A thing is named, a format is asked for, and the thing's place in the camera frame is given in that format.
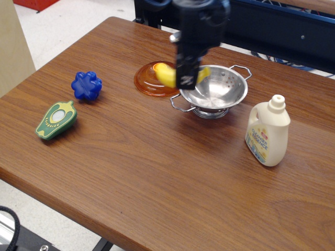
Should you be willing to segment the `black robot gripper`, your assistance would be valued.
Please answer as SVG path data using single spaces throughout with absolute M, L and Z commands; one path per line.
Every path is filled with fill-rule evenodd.
M 220 45 L 230 15 L 229 1 L 173 1 L 179 11 L 176 87 L 194 90 L 201 57 Z

